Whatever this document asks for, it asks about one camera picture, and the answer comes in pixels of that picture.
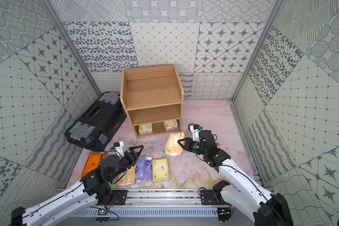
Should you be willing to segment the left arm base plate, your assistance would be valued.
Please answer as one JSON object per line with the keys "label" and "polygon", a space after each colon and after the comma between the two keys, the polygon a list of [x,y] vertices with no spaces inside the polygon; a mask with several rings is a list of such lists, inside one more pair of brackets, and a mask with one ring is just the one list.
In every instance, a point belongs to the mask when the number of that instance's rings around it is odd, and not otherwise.
{"label": "left arm base plate", "polygon": [[109,195],[105,195],[99,202],[99,205],[125,205],[128,190],[112,190]]}

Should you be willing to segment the green tissue pack shelf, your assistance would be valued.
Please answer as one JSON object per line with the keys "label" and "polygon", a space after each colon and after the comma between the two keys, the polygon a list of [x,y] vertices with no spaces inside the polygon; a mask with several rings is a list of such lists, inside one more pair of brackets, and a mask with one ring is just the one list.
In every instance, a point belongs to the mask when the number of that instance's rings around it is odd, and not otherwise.
{"label": "green tissue pack shelf", "polygon": [[152,161],[153,181],[169,180],[168,158],[153,159]]}

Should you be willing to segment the yellow-orange tissue pack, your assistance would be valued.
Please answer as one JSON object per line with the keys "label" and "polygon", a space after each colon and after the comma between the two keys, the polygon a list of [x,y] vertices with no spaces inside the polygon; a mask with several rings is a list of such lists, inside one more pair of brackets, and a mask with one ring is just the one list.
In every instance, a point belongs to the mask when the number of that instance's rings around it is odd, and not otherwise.
{"label": "yellow-orange tissue pack", "polygon": [[136,179],[136,166],[131,167],[125,173],[121,173],[119,176],[119,186],[129,186],[135,183]]}

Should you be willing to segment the small purple tissue pack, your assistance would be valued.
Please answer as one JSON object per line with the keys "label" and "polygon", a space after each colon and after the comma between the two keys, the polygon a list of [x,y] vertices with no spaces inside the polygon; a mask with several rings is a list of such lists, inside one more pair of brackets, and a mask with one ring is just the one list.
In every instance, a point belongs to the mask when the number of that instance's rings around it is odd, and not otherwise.
{"label": "small purple tissue pack", "polygon": [[143,182],[152,181],[152,173],[152,157],[140,157],[136,162],[135,183],[140,184]]}

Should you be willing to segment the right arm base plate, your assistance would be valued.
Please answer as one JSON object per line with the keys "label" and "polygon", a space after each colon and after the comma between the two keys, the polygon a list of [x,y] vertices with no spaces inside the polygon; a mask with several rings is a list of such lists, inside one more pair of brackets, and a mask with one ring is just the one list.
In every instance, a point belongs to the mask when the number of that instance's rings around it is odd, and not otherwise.
{"label": "right arm base plate", "polygon": [[230,205],[222,199],[218,191],[200,188],[198,194],[201,198],[202,205]]}

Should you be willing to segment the orange tissue pack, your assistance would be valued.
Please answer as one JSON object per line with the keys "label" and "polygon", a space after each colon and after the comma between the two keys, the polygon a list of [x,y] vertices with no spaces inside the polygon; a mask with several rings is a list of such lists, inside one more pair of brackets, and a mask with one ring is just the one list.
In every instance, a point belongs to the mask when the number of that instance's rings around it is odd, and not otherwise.
{"label": "orange tissue pack", "polygon": [[90,153],[82,171],[81,177],[83,178],[90,171],[96,169],[100,165],[101,161],[104,160],[106,157],[107,154],[104,153]]}

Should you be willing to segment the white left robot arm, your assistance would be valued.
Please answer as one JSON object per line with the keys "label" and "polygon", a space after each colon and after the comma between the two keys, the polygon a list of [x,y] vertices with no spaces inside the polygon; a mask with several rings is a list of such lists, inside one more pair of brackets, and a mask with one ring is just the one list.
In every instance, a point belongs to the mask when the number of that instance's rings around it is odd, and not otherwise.
{"label": "white left robot arm", "polygon": [[135,166],[143,149],[143,145],[130,147],[123,154],[101,158],[95,169],[65,191],[33,207],[14,209],[10,225],[54,226],[87,207],[114,202],[111,185],[119,182],[121,173]]}

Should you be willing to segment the yellow tissue pack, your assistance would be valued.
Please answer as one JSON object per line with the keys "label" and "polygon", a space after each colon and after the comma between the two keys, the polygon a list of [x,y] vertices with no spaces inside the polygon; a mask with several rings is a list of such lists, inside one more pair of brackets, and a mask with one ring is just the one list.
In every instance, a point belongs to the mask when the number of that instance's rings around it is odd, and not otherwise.
{"label": "yellow tissue pack", "polygon": [[183,132],[170,133],[165,146],[165,153],[170,156],[177,156],[183,153],[183,148],[178,144],[178,141],[185,138]]}

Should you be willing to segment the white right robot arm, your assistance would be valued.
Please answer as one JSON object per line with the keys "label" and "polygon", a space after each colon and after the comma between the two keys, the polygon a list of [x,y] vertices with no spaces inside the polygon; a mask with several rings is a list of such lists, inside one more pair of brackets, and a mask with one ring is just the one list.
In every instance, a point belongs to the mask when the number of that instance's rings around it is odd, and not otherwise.
{"label": "white right robot arm", "polygon": [[183,150],[202,155],[203,161],[226,178],[213,187],[218,202],[226,202],[246,215],[256,226],[292,226],[286,199],[260,186],[218,147],[209,130],[193,132],[193,138],[178,140]]}

